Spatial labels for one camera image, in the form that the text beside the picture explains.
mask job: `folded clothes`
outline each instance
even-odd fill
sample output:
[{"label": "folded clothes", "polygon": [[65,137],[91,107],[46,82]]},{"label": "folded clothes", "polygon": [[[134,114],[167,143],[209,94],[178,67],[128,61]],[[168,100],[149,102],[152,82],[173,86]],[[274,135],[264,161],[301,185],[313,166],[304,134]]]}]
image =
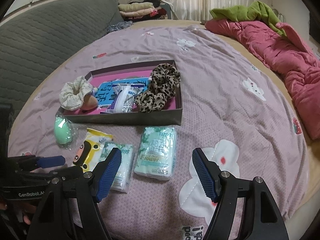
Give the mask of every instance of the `folded clothes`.
[{"label": "folded clothes", "polygon": [[132,4],[118,5],[119,11],[122,11],[122,12],[136,12],[139,10],[149,9],[152,7],[153,7],[153,4],[151,2],[142,2],[142,3],[134,2]]},{"label": "folded clothes", "polygon": [[161,15],[160,18],[158,19],[154,19],[154,20],[167,20],[168,19],[168,15]]},{"label": "folded clothes", "polygon": [[150,13],[149,15],[150,15],[150,17],[153,17],[153,16],[155,16],[155,15],[157,15],[158,14],[158,10],[154,10],[152,13]]},{"label": "folded clothes", "polygon": [[133,3],[145,3],[145,2],[151,2],[155,8],[160,6],[161,1],[160,0],[144,0],[143,2],[130,2],[129,4]]},{"label": "folded clothes", "polygon": [[147,20],[156,20],[160,18],[162,15],[166,15],[167,11],[163,8],[157,11],[158,14],[155,16],[150,16],[150,14],[143,16],[142,18],[138,19],[135,17],[124,17],[124,21],[133,21],[133,22],[140,22],[140,21],[147,21]]},{"label": "folded clothes", "polygon": [[120,11],[120,14],[122,17],[135,17],[135,16],[145,16],[150,13],[153,13],[154,11],[156,11],[156,9],[154,7],[152,7],[152,8],[143,9],[143,10],[139,10],[139,11],[135,11],[135,12],[122,12],[122,11]]},{"label": "folded clothes", "polygon": [[144,0],[144,2],[151,2],[155,8],[160,6],[161,3],[160,0]]}]

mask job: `gray quilted blanket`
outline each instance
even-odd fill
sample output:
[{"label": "gray quilted blanket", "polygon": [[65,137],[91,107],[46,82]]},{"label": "gray quilted blanket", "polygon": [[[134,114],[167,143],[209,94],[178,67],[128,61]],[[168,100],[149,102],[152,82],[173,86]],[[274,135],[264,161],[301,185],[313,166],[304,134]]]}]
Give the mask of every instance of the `gray quilted blanket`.
[{"label": "gray quilted blanket", "polygon": [[58,0],[0,27],[0,102],[14,118],[37,86],[84,46],[123,21],[117,0]]}]

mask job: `shoebox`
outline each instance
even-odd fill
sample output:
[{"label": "shoebox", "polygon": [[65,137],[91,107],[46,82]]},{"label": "shoebox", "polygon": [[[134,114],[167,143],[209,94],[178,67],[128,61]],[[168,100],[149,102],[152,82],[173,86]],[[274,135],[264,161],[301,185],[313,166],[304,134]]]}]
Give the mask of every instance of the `shoebox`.
[{"label": "shoebox", "polygon": [[174,60],[158,60],[118,65],[91,71],[85,78],[94,87],[99,88],[100,85],[102,86],[95,95],[98,99],[99,106],[90,111],[83,111],[81,109],[68,111],[62,108],[60,111],[62,111],[70,121],[75,123],[142,126],[181,125],[182,98],[180,87],[176,88],[175,97],[169,99],[161,111],[141,113],[134,107],[130,113],[104,113],[116,96],[110,86],[110,82],[116,84],[116,80],[127,79],[128,83],[132,83],[133,81],[133,83],[144,83],[145,89],[147,89],[146,80],[150,77],[152,70],[163,63],[169,63],[177,67]]}]

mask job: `plastic bag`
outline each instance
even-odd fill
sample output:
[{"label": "plastic bag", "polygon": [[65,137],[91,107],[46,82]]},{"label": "plastic bag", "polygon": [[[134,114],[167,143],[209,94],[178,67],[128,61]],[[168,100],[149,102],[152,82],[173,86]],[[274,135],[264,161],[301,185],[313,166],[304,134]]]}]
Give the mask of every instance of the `plastic bag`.
[{"label": "plastic bag", "polygon": [[57,112],[53,133],[60,148],[71,150],[78,137],[78,127],[61,112]]},{"label": "plastic bag", "polygon": [[121,150],[122,161],[119,170],[116,174],[115,180],[112,183],[111,189],[128,193],[134,156],[133,145],[106,142],[103,152],[100,156],[99,162],[104,161],[114,147]]},{"label": "plastic bag", "polygon": [[134,98],[141,93],[144,85],[139,84],[117,84],[113,85],[117,94],[111,106],[106,110],[107,113],[128,113],[132,112]]},{"label": "plastic bag", "polygon": [[73,164],[81,166],[83,172],[93,171],[99,162],[105,143],[112,140],[111,134],[87,128],[87,135],[73,159]]},{"label": "plastic bag", "polygon": [[174,127],[146,127],[134,172],[159,180],[169,180],[176,163],[176,145],[177,133]]}]

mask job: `leopard print scrunchie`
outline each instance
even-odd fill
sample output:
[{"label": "leopard print scrunchie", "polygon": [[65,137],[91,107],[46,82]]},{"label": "leopard print scrunchie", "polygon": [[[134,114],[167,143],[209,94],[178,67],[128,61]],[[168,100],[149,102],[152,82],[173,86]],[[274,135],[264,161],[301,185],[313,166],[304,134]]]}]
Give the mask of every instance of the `leopard print scrunchie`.
[{"label": "leopard print scrunchie", "polygon": [[151,73],[148,90],[137,95],[134,102],[140,112],[160,111],[179,87],[180,72],[168,63],[158,65]]}]

